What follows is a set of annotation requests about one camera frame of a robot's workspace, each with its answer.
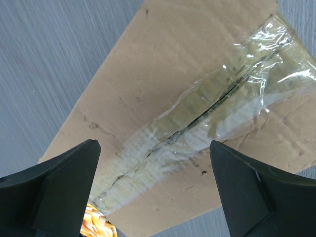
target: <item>clear tape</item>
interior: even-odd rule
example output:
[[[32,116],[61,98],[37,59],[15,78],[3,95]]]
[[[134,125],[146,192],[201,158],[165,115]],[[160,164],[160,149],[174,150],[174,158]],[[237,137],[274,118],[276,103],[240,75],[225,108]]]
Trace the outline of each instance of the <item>clear tape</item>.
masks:
[[[91,203],[105,215],[113,213],[212,140],[229,139],[273,103],[315,86],[316,63],[280,15],[243,41],[235,44],[230,62],[197,81],[124,144]]]

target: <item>gray floor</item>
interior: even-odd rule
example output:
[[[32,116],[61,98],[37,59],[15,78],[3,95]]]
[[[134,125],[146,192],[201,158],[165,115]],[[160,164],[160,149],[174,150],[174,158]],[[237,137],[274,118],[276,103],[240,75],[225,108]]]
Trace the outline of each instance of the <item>gray floor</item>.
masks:
[[[37,163],[142,2],[0,0],[0,176]],[[280,7],[315,57],[316,0]],[[228,237],[222,210],[156,235],[189,236]]]

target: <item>cardboard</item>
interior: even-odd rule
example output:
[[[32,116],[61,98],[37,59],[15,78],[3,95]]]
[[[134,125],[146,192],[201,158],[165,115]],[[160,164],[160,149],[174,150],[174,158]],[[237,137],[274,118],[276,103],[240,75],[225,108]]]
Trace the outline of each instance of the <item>cardboard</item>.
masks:
[[[316,133],[310,124],[315,117],[302,115],[316,107],[315,95],[305,90],[315,72],[311,68],[312,76],[300,76],[286,87],[277,83],[288,70],[307,72],[297,67],[300,59],[303,65],[315,64],[296,39],[280,51],[279,60],[264,62],[272,65],[287,59],[270,73],[273,84],[267,87],[265,102],[274,94],[286,99],[267,102],[269,113],[247,114],[242,122],[238,119],[238,126],[225,125],[223,121],[235,124],[229,116],[236,119],[240,113],[227,110],[240,106],[228,99],[212,114],[213,120],[207,117],[194,129],[184,130],[177,143],[165,142],[220,100],[237,78],[231,77],[235,73],[230,64],[242,68],[241,77],[255,73],[248,70],[252,63],[242,64],[246,59],[236,44],[276,13],[275,0],[145,1],[40,162],[88,138],[97,139],[102,151],[90,201],[104,212],[112,210],[107,217],[129,237],[151,236],[220,206],[208,150],[197,148],[208,140],[181,146],[181,139],[187,142],[185,137],[200,124],[202,130],[208,124],[217,128],[209,129],[207,138],[215,138],[219,129],[228,131],[227,139],[219,139],[281,169],[298,172],[313,165]],[[253,46],[247,46],[249,52]],[[243,84],[233,97],[248,98],[245,93],[258,91],[248,86]],[[157,148],[162,144],[168,149],[160,153]],[[190,156],[192,149],[198,154]]]

